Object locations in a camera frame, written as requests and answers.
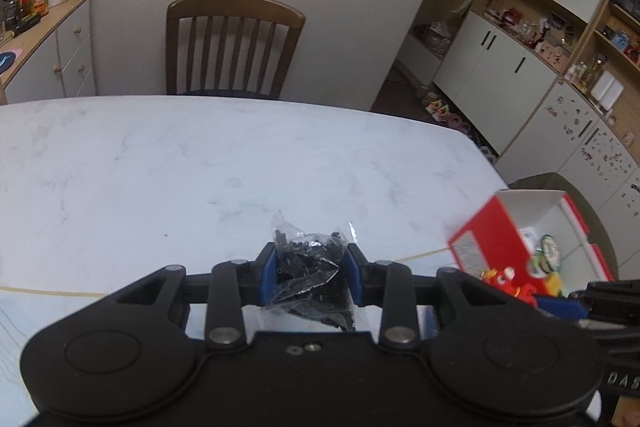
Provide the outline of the white wooden sideboard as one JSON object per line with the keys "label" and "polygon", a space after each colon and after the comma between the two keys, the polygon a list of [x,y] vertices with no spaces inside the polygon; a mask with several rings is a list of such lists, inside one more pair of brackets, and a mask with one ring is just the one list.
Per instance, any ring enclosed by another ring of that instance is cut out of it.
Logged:
{"label": "white wooden sideboard", "polygon": [[2,44],[3,105],[95,96],[91,0],[66,0],[52,6],[33,28]]}

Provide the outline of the pair of children's shoes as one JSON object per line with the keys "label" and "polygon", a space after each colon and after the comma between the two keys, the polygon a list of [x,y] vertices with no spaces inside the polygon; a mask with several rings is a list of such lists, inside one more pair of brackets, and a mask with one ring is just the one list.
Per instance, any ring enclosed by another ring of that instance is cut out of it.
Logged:
{"label": "pair of children's shoes", "polygon": [[440,124],[449,129],[464,132],[466,121],[457,113],[451,110],[446,98],[437,96],[430,92],[422,101],[425,112],[436,124]]}

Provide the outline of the bag of black screws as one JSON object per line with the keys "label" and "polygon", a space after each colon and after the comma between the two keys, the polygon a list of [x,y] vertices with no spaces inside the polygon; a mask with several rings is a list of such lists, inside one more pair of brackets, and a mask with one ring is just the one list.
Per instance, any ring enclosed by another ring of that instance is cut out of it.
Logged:
{"label": "bag of black screws", "polygon": [[352,332],[352,297],[341,263],[357,236],[351,223],[329,234],[306,233],[277,212],[271,221],[276,247],[276,288],[269,311]]}

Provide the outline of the green haired cartoon badge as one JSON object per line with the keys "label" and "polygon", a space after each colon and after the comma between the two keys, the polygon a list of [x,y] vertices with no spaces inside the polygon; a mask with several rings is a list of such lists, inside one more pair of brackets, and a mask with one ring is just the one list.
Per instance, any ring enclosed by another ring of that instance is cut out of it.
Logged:
{"label": "green haired cartoon badge", "polygon": [[558,273],[561,269],[562,256],[555,239],[544,234],[539,239],[533,256],[527,261],[527,271],[534,279],[545,279],[552,273]]}

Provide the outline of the white wall cabinet unit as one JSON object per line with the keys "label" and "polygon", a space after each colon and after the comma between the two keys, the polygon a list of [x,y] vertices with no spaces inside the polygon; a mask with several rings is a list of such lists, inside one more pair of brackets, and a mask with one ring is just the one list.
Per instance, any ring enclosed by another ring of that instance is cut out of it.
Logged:
{"label": "white wall cabinet unit", "polygon": [[423,0],[395,61],[507,184],[572,182],[639,273],[639,0]]}

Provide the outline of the brown wooden chair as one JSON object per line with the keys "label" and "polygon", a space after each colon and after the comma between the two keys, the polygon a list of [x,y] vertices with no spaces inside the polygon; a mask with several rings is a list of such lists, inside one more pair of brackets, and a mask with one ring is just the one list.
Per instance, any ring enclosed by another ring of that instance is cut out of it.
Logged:
{"label": "brown wooden chair", "polygon": [[305,24],[274,0],[175,0],[166,10],[166,92],[277,100]]}

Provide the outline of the red and white cardboard box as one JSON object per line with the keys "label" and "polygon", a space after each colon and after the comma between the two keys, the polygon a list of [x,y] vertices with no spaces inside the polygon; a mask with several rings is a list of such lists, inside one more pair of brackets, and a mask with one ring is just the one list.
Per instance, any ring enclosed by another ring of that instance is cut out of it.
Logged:
{"label": "red and white cardboard box", "polygon": [[567,296],[573,291],[582,291],[592,282],[611,282],[583,277],[580,283],[572,284],[561,269],[545,279],[531,277],[527,261],[533,256],[539,239],[515,225],[515,213],[506,207],[506,199],[515,194],[511,190],[497,192],[452,233],[448,246],[462,271],[518,297],[527,294]]}

